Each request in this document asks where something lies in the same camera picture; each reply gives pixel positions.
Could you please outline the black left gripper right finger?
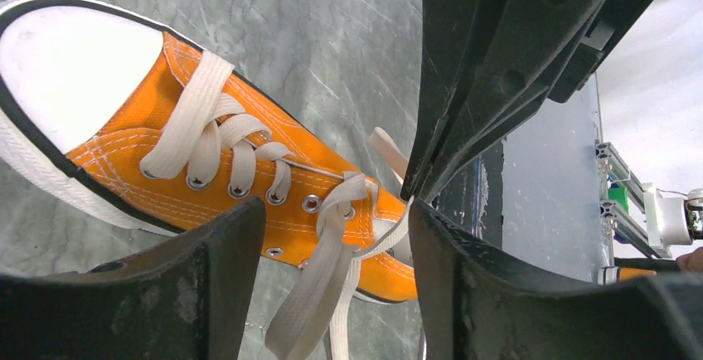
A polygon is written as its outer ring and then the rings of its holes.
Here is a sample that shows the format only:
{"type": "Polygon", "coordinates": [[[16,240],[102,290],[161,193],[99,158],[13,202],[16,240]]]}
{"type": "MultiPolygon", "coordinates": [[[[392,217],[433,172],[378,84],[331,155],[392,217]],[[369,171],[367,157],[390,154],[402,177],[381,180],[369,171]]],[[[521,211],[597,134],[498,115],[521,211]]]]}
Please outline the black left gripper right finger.
{"type": "Polygon", "coordinates": [[[410,240],[430,359],[699,359],[702,278],[597,285],[530,265],[424,202],[410,240]]]}

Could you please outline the white shoelace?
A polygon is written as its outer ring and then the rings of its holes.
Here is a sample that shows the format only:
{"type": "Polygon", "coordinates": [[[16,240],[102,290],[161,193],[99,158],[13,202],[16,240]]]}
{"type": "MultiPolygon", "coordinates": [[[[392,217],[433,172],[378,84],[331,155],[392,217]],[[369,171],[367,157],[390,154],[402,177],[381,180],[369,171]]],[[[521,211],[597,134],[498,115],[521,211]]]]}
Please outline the white shoelace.
{"type": "Polygon", "coordinates": [[[347,317],[358,290],[391,284],[389,301],[416,296],[408,207],[343,160],[209,51],[165,45],[181,86],[141,173],[183,178],[185,202],[213,208],[264,200],[263,254],[302,273],[272,318],[265,345],[307,358],[325,333],[335,359],[349,356],[347,317]]]}

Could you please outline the orange canvas sneaker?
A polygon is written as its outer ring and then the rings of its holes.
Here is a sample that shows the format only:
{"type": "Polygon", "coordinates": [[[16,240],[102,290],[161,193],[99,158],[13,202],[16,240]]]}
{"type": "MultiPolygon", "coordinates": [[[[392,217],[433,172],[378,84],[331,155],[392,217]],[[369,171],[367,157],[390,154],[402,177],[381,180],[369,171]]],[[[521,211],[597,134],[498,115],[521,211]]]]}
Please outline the orange canvas sneaker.
{"type": "Polygon", "coordinates": [[[357,173],[230,63],[95,0],[2,2],[1,158],[91,216],[165,236],[260,197],[263,255],[298,267],[357,173]]]}

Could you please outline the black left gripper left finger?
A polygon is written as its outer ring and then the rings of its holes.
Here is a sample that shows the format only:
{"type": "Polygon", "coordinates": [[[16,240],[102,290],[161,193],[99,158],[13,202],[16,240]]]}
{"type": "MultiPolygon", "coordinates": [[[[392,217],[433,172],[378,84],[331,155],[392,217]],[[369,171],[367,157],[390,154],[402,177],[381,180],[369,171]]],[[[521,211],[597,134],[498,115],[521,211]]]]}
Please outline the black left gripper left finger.
{"type": "Polygon", "coordinates": [[[264,223],[251,198],[85,273],[3,275],[2,358],[237,358],[264,223]]]}

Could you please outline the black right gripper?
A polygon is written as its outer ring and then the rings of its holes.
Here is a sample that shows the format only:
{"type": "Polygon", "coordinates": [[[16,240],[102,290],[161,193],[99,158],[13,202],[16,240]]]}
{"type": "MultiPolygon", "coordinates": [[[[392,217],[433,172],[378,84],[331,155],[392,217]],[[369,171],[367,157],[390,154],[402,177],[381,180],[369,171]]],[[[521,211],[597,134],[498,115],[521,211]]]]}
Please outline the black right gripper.
{"type": "Polygon", "coordinates": [[[401,197],[430,201],[554,84],[549,99],[566,102],[652,1],[422,0],[418,120],[401,197]]]}

